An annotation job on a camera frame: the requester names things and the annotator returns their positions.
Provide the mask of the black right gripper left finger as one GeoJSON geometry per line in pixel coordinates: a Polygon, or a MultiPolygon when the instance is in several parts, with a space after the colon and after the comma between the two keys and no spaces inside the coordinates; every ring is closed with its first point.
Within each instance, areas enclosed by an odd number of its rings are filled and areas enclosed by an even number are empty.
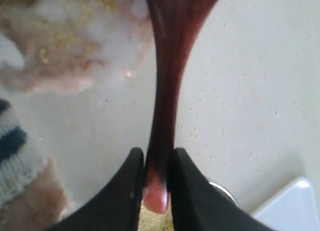
{"type": "Polygon", "coordinates": [[[51,231],[136,231],[142,201],[144,154],[132,148],[109,183],[51,231]]]}

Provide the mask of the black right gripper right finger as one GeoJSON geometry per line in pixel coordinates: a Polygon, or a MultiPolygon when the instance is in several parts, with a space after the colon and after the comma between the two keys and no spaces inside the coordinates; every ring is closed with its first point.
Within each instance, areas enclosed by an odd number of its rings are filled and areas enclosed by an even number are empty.
{"type": "Polygon", "coordinates": [[[220,194],[185,149],[171,154],[171,212],[176,231],[268,231],[220,194]]]}

